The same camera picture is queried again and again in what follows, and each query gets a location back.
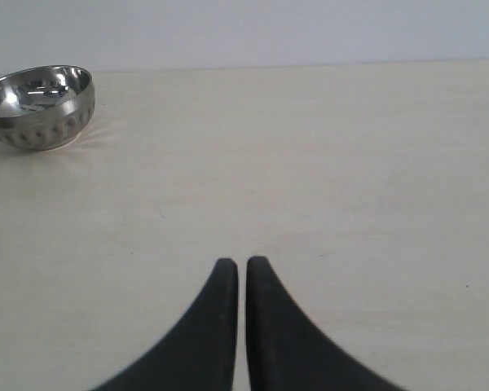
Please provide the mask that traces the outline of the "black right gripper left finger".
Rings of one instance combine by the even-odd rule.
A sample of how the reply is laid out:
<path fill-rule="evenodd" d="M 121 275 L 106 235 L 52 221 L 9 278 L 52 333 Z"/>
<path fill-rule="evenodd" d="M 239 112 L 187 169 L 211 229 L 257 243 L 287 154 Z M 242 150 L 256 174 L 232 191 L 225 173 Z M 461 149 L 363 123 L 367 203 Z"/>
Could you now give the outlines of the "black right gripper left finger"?
<path fill-rule="evenodd" d="M 231 390 L 236 362 L 239 275 L 215 262 L 182 318 L 145 355 L 98 390 Z"/>

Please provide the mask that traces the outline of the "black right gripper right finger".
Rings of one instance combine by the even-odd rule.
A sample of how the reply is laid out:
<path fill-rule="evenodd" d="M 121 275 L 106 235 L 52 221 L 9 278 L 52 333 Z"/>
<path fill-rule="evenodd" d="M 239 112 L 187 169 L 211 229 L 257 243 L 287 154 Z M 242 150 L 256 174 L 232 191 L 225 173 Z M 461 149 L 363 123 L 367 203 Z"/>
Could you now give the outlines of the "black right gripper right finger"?
<path fill-rule="evenodd" d="M 245 346 L 252 390 L 400 390 L 333 343 L 266 257 L 247 262 Z"/>

